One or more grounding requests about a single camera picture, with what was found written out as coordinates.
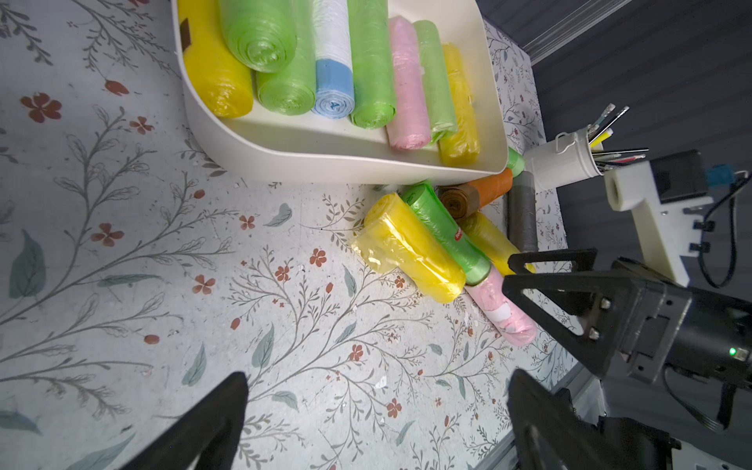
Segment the light green trash bag roll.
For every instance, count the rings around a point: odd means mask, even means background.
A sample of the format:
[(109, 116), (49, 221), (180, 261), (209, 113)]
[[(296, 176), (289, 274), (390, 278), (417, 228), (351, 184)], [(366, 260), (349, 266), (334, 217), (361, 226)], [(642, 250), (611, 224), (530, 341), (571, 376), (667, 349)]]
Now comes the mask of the light green trash bag roll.
[(423, 90), (430, 121), (431, 142), (437, 143), (458, 131), (450, 81), (438, 27), (421, 20), (413, 23), (423, 68)]
[(388, 2), (348, 2), (354, 77), (354, 125), (385, 127), (397, 111), (394, 65), (388, 25)]
[(295, 56), (281, 72), (256, 72), (255, 80), (262, 107), (286, 116), (299, 116), (315, 105), (315, 35), (311, 1), (293, 1), (292, 6), (297, 29)]
[(291, 1), (222, 0), (219, 17), (227, 48), (251, 70), (274, 74), (293, 60), (297, 27)]

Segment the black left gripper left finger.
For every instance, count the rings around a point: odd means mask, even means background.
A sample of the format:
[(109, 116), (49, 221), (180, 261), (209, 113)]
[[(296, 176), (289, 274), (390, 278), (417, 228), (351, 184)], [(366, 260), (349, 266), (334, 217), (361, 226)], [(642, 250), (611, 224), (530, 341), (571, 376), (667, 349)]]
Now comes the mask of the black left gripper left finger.
[(245, 422), (247, 399), (246, 375), (240, 371), (229, 374), (125, 468), (231, 468)]

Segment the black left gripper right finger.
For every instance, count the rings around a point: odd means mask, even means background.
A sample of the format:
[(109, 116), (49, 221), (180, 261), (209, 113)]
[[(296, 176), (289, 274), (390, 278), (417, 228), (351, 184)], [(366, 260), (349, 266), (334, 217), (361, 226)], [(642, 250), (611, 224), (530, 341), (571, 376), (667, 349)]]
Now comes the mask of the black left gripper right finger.
[(611, 466), (609, 444), (523, 369), (512, 373), (507, 407), (521, 469)]

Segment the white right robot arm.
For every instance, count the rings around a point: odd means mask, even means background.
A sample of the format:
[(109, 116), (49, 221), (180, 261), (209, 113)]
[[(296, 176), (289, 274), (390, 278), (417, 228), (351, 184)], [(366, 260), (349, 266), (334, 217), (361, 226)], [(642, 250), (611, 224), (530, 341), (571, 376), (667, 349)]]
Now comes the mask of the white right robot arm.
[[(622, 354), (632, 378), (670, 371), (722, 386), (718, 414), (695, 418), (715, 433), (730, 426), (734, 397), (751, 387), (751, 305), (683, 287), (636, 260), (593, 267), (597, 251), (517, 254), (503, 292), (594, 376)], [(508, 410), (524, 469), (674, 469), (683, 445), (630, 418), (579, 419), (560, 394), (524, 370), (509, 383)]]

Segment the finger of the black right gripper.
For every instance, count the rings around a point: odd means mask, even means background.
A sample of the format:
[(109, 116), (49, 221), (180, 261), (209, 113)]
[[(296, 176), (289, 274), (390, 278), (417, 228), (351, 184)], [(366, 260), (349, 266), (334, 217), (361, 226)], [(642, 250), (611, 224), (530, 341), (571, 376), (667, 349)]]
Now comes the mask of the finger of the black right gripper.
[(590, 249), (565, 249), (535, 253), (520, 253), (511, 255), (507, 261), (509, 268), (514, 274), (528, 274), (528, 264), (541, 264), (542, 262), (569, 262), (573, 272), (591, 271), (597, 259), (598, 250)]
[(628, 331), (635, 288), (624, 275), (516, 274), (503, 294), (598, 378)]

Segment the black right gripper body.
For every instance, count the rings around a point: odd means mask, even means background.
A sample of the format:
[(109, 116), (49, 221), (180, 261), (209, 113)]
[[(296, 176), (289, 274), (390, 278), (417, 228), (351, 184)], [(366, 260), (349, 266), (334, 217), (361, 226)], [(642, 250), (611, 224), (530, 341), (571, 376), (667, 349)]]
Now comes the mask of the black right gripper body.
[(680, 286), (627, 258), (594, 275), (593, 327), (606, 342), (595, 353), (595, 376), (605, 377), (620, 354), (629, 375), (647, 384), (672, 368), (688, 378), (751, 386), (750, 302)]

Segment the pink trash bag roll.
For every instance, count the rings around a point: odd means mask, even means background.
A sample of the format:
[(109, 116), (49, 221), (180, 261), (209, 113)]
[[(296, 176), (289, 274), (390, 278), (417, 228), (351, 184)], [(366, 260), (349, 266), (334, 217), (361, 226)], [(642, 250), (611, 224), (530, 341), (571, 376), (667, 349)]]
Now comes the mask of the pink trash bag roll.
[(397, 106), (387, 135), (392, 148), (415, 151), (431, 141), (417, 34), (413, 24), (402, 16), (389, 19), (389, 32)]
[(466, 285), (465, 291), (505, 340), (515, 347), (525, 347), (536, 339), (538, 325), (503, 294), (503, 281), (492, 266), (482, 282)]

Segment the white blue trash bag roll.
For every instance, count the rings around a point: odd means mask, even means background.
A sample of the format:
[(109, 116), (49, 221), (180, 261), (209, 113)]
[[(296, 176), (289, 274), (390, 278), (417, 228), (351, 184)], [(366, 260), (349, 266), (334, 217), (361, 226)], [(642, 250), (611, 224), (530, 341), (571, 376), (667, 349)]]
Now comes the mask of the white blue trash bag roll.
[(313, 113), (344, 119), (354, 111), (354, 77), (348, 2), (313, 1), (316, 92)]

